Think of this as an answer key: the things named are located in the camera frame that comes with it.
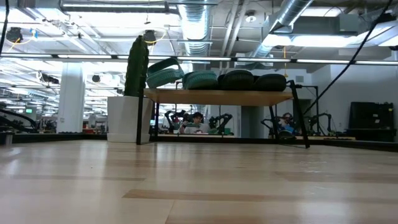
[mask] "teal bag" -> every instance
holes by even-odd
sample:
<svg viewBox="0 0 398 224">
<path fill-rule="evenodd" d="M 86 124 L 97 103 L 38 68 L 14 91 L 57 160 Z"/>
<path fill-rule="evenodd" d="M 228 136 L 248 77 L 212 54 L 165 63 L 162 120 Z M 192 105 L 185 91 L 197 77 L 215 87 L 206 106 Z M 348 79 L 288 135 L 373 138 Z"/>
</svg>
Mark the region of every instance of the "teal bag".
<svg viewBox="0 0 398 224">
<path fill-rule="evenodd" d="M 167 68 L 177 65 L 178 69 Z M 184 76 L 184 72 L 174 58 L 168 58 L 157 62 L 148 68 L 147 84 L 149 88 L 157 88 L 168 83 L 173 83 Z"/>
<path fill-rule="evenodd" d="M 217 75 L 213 71 L 197 71 L 185 74 L 182 78 L 185 90 L 216 90 Z"/>
</svg>

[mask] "person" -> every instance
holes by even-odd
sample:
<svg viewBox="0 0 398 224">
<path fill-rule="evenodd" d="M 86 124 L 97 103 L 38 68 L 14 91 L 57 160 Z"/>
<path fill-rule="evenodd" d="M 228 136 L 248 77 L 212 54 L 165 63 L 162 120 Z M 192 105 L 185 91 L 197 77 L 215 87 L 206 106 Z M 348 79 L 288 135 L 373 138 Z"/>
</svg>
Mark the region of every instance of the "person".
<svg viewBox="0 0 398 224">
<path fill-rule="evenodd" d="M 208 124 L 203 124 L 203 115 L 199 112 L 196 112 L 192 116 L 193 124 L 197 125 L 197 127 L 187 127 L 188 121 L 184 121 L 180 128 L 181 134 L 205 134 L 210 130 L 210 126 Z"/>
</svg>

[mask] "white column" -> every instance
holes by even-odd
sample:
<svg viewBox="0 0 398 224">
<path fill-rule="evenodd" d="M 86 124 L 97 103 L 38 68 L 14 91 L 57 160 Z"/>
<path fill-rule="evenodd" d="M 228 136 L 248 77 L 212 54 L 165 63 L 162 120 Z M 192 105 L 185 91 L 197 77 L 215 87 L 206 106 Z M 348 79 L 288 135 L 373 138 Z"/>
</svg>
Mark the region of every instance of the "white column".
<svg viewBox="0 0 398 224">
<path fill-rule="evenodd" d="M 82 132 L 86 75 L 82 63 L 63 63 L 57 133 Z"/>
</svg>

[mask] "cactus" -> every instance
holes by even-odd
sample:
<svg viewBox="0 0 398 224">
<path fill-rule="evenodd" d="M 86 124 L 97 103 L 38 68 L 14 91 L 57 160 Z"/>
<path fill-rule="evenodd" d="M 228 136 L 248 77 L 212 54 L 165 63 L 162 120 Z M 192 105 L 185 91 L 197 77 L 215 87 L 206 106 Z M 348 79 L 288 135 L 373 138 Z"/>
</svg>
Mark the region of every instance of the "cactus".
<svg viewBox="0 0 398 224">
<path fill-rule="evenodd" d="M 148 70 L 149 51 L 147 43 L 140 35 L 132 43 L 124 83 L 124 96 L 139 96 L 140 88 L 145 88 Z"/>
</svg>

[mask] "ceiling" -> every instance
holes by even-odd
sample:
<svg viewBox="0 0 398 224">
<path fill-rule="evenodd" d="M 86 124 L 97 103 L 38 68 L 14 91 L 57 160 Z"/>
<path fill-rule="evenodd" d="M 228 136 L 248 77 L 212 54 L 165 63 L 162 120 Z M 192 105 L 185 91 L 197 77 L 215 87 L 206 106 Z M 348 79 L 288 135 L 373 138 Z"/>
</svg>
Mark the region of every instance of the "ceiling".
<svg viewBox="0 0 398 224">
<path fill-rule="evenodd" d="M 95 1 L 81 0 L 73 1 L 77 3 L 92 3 Z M 128 1 L 106 1 L 113 4 L 128 4 Z M 261 42 L 261 27 L 267 15 L 271 15 L 279 10 L 282 1 L 250 1 L 247 10 L 254 10 L 256 20 L 246 22 L 243 20 L 238 32 L 239 40 L 235 42 L 232 55 L 236 53 L 247 53 L 253 51 Z M 335 17 L 346 11 L 351 14 L 372 11 L 382 7 L 387 0 L 367 0 L 365 1 L 317 1 L 302 14 L 303 16 Z M 226 24 L 229 20 L 229 12 L 233 1 L 218 1 L 217 5 L 211 7 L 211 26 L 210 26 L 210 55 L 220 56 L 223 40 L 226 35 Z M 32 18 L 32 14 L 26 13 L 16 7 L 11 9 L 8 27 L 21 27 L 23 41 L 22 44 L 14 45 L 8 40 L 4 43 L 3 52 L 14 53 L 35 53 L 35 54 L 113 54 L 128 55 L 132 42 L 145 30 L 155 30 L 158 41 L 149 51 L 151 55 L 183 55 L 185 47 L 179 40 L 183 40 L 180 17 L 175 14 L 161 13 L 118 13 L 109 9 L 107 12 L 61 12 L 55 8 L 45 8 L 40 10 L 41 15 L 36 15 L 41 19 Z M 4 18 L 5 9 L 0 9 L 0 18 Z M 351 49 L 345 49 L 342 53 L 339 48 L 319 48 L 319 47 L 294 47 L 286 46 L 285 49 L 274 48 L 271 54 L 274 57 L 283 58 L 320 58 L 320 59 L 349 59 L 348 54 Z M 391 55 L 387 47 L 370 47 L 364 49 L 361 59 L 384 59 Z M 274 69 L 280 69 L 284 65 L 275 63 Z M 124 86 L 123 75 L 126 71 L 126 62 L 85 62 L 83 68 L 88 75 L 86 84 L 86 113 L 103 112 L 106 113 L 106 97 L 118 95 L 116 90 L 99 90 L 98 87 Z M 191 69 L 189 65 L 184 66 L 186 71 Z M 289 68 L 302 68 L 307 71 L 317 69 L 316 65 L 311 64 L 289 64 Z M 54 78 L 62 81 L 62 62 L 41 62 L 38 60 L 0 60 L 0 85 L 24 85 L 24 86 L 47 86 L 37 78 L 37 72 L 42 71 Z M 93 75 L 100 75 L 103 81 L 95 83 L 91 80 Z M 30 96 L 42 103 L 51 103 L 51 110 L 40 112 L 45 114 L 55 113 L 59 97 L 59 85 L 51 85 L 53 88 L 26 88 L 24 91 L 36 94 Z M 174 84 L 169 84 L 166 88 L 175 88 Z M 15 98 L 27 95 L 24 91 L 2 89 L 2 98 Z M 23 104 L 26 101 L 8 100 L 9 105 Z"/>
</svg>

